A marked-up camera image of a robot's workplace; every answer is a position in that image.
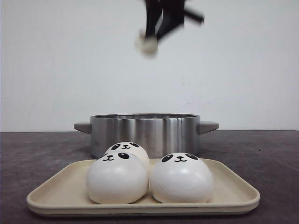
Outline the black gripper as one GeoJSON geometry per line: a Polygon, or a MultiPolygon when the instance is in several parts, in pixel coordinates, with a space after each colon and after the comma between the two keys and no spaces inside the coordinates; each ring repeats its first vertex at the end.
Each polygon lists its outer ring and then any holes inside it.
{"type": "Polygon", "coordinates": [[[202,13],[185,7],[184,0],[145,0],[144,2],[146,5],[146,38],[155,36],[160,41],[169,32],[184,24],[184,17],[197,23],[205,21],[202,13]],[[156,32],[156,25],[162,12],[162,23],[156,32]]]}

